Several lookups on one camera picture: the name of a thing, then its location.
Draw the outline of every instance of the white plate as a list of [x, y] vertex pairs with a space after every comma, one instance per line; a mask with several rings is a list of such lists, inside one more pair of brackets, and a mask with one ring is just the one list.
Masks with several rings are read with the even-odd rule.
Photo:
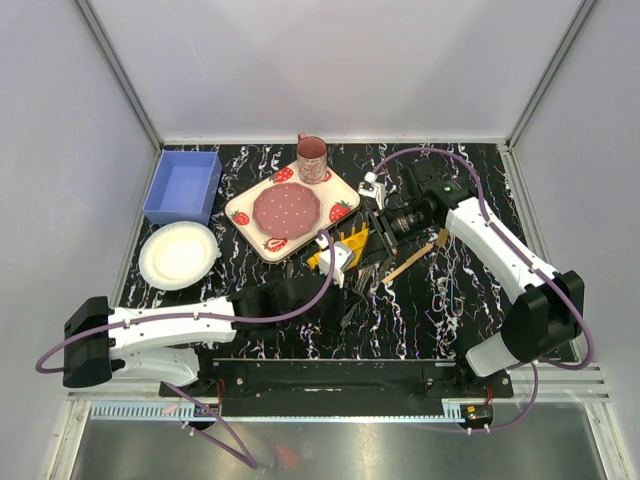
[[218, 256], [218, 242], [211, 230], [199, 223], [176, 222], [149, 237], [138, 266], [152, 287], [180, 290], [204, 277]]

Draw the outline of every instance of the white wall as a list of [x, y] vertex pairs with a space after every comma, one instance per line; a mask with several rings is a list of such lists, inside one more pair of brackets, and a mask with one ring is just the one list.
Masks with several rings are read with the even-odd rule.
[[0, 59], [0, 478], [34, 480], [65, 396], [35, 361], [112, 293], [153, 152], [72, 2], [0, 2]]
[[507, 136], [580, 0], [92, 0], [165, 140]]
[[600, 2], [516, 152], [552, 260], [585, 319], [640, 472], [640, 3]]

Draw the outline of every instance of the strawberry print tray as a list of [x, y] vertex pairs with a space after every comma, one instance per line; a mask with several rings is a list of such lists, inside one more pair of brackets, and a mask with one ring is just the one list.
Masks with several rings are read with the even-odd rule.
[[[269, 235], [258, 226], [258, 221], [254, 218], [254, 211], [258, 212], [263, 208], [268, 208], [268, 206], [263, 206], [265, 195], [261, 196], [261, 194], [265, 190], [271, 189], [269, 192], [265, 192], [268, 195], [273, 190], [273, 187], [277, 185], [289, 185], [293, 192], [310, 189], [317, 197], [317, 200], [320, 201], [317, 206], [319, 211], [316, 212], [314, 207], [313, 212], [309, 211], [308, 217], [313, 218], [317, 215], [317, 221], [310, 227], [305, 225], [303, 231], [306, 231], [306, 233], [299, 234], [300, 232], [298, 231], [297, 234], [299, 236], [296, 238], [286, 238], [286, 235], [278, 237]], [[285, 211], [283, 213], [287, 215], [286, 205], [284, 206]], [[313, 240], [318, 230], [332, 227], [338, 221], [357, 210], [359, 206], [360, 195], [358, 195], [358, 192], [351, 188], [331, 168], [327, 168], [324, 181], [316, 185], [308, 185], [300, 180], [298, 176], [298, 161], [296, 160], [288, 167], [278, 170], [271, 177], [229, 200], [224, 208], [224, 213], [262, 260], [267, 263], [278, 263]]]

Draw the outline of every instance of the patterned mug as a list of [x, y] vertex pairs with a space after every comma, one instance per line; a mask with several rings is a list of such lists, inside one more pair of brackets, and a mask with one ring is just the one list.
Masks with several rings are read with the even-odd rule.
[[327, 144], [321, 138], [298, 134], [298, 168], [300, 180], [315, 185], [327, 174]]

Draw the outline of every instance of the strawberry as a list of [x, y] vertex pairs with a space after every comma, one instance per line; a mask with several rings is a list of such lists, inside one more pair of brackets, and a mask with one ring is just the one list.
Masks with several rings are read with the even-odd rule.
[[264, 245], [262, 245], [265, 250], [269, 250], [270, 252], [277, 252], [278, 250], [282, 250], [287, 244], [288, 240], [286, 238], [270, 238]]
[[337, 222], [350, 211], [351, 205], [349, 205], [347, 202], [337, 202], [333, 207], [331, 207], [331, 211], [329, 211], [329, 220], [332, 223]]
[[293, 177], [293, 170], [291, 170], [289, 167], [284, 167], [283, 169], [278, 170], [276, 173], [271, 175], [269, 177], [269, 180], [274, 183], [282, 183], [286, 180], [289, 180], [291, 177]]
[[238, 225], [249, 225], [249, 215], [238, 210], [231, 214], [231, 219]]

